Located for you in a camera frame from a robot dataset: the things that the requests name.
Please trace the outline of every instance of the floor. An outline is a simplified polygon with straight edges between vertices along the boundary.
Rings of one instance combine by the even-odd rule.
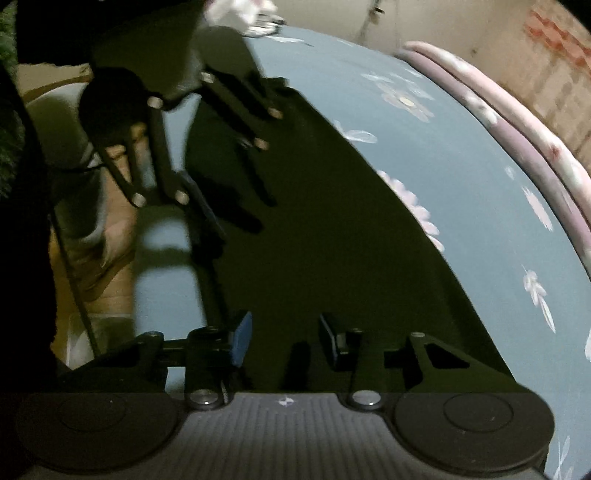
[[[108,228],[109,225],[113,225],[120,220],[133,219],[135,217],[135,209],[127,202],[111,176],[105,171],[103,174],[107,177],[108,185]],[[77,314],[78,310],[74,303],[72,291],[70,290],[55,238],[51,240],[50,255],[57,294],[57,336],[52,344],[52,350],[56,356],[62,361],[65,361],[70,316]],[[133,314],[132,278],[133,262],[117,274],[100,298],[86,304],[88,313]]]

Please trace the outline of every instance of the ribbed gray surface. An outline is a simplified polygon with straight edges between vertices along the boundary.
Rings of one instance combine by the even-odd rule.
[[[72,480],[35,468],[23,480]],[[230,406],[189,415],[158,454],[100,480],[456,479],[404,451],[383,420],[344,408],[334,394],[238,394]],[[519,480],[540,479],[533,473]]]

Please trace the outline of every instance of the black cable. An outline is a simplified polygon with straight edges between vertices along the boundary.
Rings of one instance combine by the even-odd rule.
[[[59,168],[59,167],[51,167],[52,170],[56,170],[60,173],[88,173],[90,171],[95,171],[98,170],[100,168],[105,168],[106,165],[104,163],[101,163],[100,165],[96,165],[94,167],[88,167],[88,168]]]
[[[80,290],[78,290],[78,285],[76,284],[76,278],[74,277],[74,269],[68,259],[68,255],[66,252],[66,247],[63,242],[63,237],[61,236],[61,229],[60,225],[57,221],[56,210],[54,206],[51,206],[50,211],[51,216],[51,223],[53,224],[53,230],[56,233],[57,245],[60,248],[60,254],[64,261],[64,267],[66,268],[66,275],[68,277],[68,282],[70,284],[70,289],[72,290],[72,295],[74,297],[74,302],[76,307],[78,308],[78,312],[80,313],[80,320],[82,321],[82,325],[88,334],[88,340],[90,342],[90,348],[92,349],[92,355],[94,358],[100,355],[99,345],[96,342],[95,333],[92,331],[92,326],[90,324],[90,317],[88,316],[88,312],[86,311],[86,307],[84,305],[84,301],[80,295]]]

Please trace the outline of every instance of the white wall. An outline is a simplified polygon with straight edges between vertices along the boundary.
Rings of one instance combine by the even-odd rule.
[[[31,90],[72,79],[87,73],[85,66],[56,67],[54,65],[19,65],[17,71],[17,88],[21,95]]]
[[[496,41],[505,24],[534,0],[382,0],[385,15],[370,25],[367,46],[393,53],[407,40],[423,40],[468,61]],[[288,25],[355,41],[372,0],[274,0]]]
[[[509,0],[503,15],[498,15],[483,39],[472,63],[491,79],[500,82],[513,67],[512,53],[521,42],[523,25],[535,0]]]

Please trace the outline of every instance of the wall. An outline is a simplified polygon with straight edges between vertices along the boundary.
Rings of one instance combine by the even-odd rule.
[[[382,0],[367,46],[392,53],[407,40],[435,44],[468,61],[534,0]],[[288,25],[356,41],[372,0],[274,0]]]
[[[513,68],[509,59],[513,58],[515,45],[522,40],[524,21],[535,4],[536,0],[509,0],[499,9],[494,24],[482,39],[472,64],[494,81],[500,82],[507,70]]]
[[[86,66],[56,67],[53,65],[19,65],[17,88],[21,96],[50,83],[77,78],[88,73]]]
[[[532,7],[542,18],[591,48],[590,32],[556,0],[537,0]],[[528,17],[529,12],[524,12],[519,24],[506,26],[503,41],[491,43],[489,68],[503,65],[496,69],[493,79],[558,135],[591,173],[589,69],[528,35],[524,29]]]

